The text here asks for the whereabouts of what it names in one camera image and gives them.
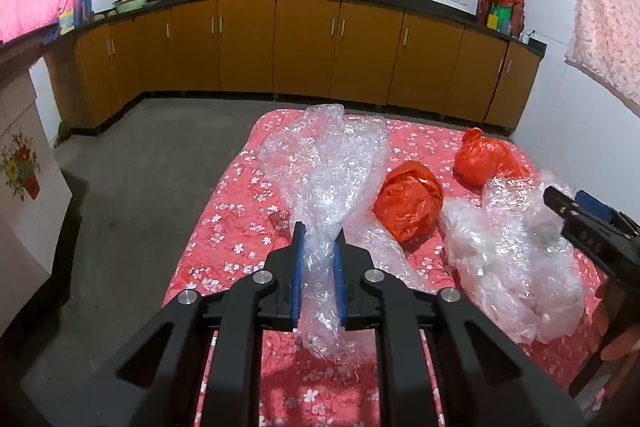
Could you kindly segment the clear bubble wrap sheet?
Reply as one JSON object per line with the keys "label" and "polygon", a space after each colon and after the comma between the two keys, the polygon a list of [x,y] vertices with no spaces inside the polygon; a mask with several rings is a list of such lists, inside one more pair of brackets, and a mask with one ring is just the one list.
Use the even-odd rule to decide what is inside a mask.
{"label": "clear bubble wrap sheet", "polygon": [[326,361],[355,366],[375,355],[373,333],[349,332],[340,323],[333,275],[337,235],[369,251],[375,268],[413,289],[427,288],[372,210],[389,153],[384,119],[347,115],[338,104],[305,109],[258,148],[260,167],[288,208],[290,221],[306,227],[297,335]]}

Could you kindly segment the brown lower kitchen cabinets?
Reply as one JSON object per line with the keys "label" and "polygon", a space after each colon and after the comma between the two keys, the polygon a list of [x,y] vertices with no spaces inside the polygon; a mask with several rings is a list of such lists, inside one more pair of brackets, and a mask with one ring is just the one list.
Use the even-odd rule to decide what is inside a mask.
{"label": "brown lower kitchen cabinets", "polygon": [[361,0],[198,0],[102,20],[48,46],[65,124],[94,130],[166,93],[321,98],[513,131],[543,46]]}

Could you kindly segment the white translucent plastic bag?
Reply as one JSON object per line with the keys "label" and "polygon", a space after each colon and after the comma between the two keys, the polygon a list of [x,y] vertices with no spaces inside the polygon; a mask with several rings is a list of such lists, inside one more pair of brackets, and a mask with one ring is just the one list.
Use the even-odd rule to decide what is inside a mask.
{"label": "white translucent plastic bag", "polygon": [[448,267],[465,294],[514,343],[550,343],[573,335],[585,313],[574,247],[563,222],[544,203],[553,187],[572,194],[552,172],[496,176],[480,203],[444,200],[438,220]]}

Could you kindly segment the small orange plastic bag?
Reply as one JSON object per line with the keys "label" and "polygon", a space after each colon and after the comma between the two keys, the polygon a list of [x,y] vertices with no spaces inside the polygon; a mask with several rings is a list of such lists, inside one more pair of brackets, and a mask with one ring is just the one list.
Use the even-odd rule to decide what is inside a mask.
{"label": "small orange plastic bag", "polygon": [[480,128],[469,128],[462,136],[454,158],[454,172],[465,183],[482,187],[490,179],[526,178],[528,171],[512,154],[510,147],[496,138],[487,138]]}

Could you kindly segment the pink floral hanging cloth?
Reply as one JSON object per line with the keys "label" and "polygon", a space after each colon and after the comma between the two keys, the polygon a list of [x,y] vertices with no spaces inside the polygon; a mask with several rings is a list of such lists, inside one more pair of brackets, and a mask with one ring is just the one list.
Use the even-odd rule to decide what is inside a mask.
{"label": "pink floral hanging cloth", "polygon": [[565,62],[639,112],[639,0],[576,0]]}

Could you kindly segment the white mug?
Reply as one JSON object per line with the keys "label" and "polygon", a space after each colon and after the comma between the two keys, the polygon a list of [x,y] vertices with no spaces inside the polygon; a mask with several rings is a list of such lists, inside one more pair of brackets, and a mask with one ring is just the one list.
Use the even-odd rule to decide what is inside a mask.
{"label": "white mug", "polygon": [[535,31],[533,30],[523,30],[521,35],[520,35],[520,41],[521,43],[527,44],[529,43],[530,38],[533,37]]}

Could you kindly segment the white cabinet flower decal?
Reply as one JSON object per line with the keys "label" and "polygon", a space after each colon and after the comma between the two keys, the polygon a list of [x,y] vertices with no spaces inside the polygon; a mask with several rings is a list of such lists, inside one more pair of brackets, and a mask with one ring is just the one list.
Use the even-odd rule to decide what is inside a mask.
{"label": "white cabinet flower decal", "polygon": [[1,88],[1,328],[50,277],[72,199],[28,72]]}

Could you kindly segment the red bag with boxes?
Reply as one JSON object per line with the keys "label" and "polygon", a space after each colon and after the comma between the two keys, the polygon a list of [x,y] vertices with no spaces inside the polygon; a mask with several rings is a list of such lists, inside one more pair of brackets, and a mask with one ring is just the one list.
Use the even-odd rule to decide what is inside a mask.
{"label": "red bag with boxes", "polygon": [[483,26],[518,38],[524,29],[525,0],[477,0],[476,18]]}

